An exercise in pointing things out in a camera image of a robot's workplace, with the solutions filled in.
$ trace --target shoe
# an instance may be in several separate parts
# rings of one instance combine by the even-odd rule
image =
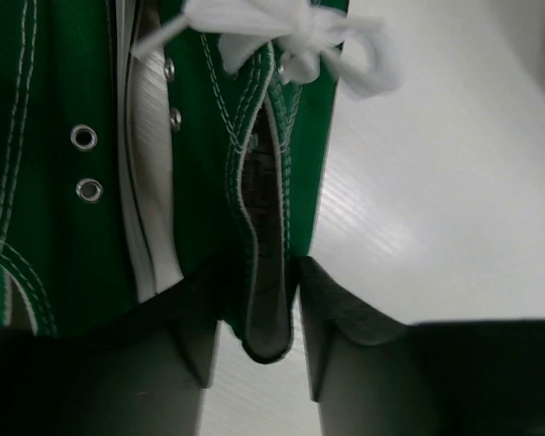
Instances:
[[[107,6],[0,1],[0,325],[78,335],[137,304]]]
[[[182,119],[173,135],[174,239],[183,275],[213,259],[237,271],[241,283],[223,283],[223,318],[258,362],[278,360],[291,345],[293,264],[312,237],[334,77],[361,96],[397,85],[390,56],[369,74],[340,59],[334,46],[347,32],[378,55],[390,48],[381,25],[346,20],[346,5],[160,1],[163,28],[132,48],[144,60],[163,46],[174,65],[170,105]],[[303,41],[294,33],[308,18],[312,39]],[[315,52],[311,41],[327,46]]]

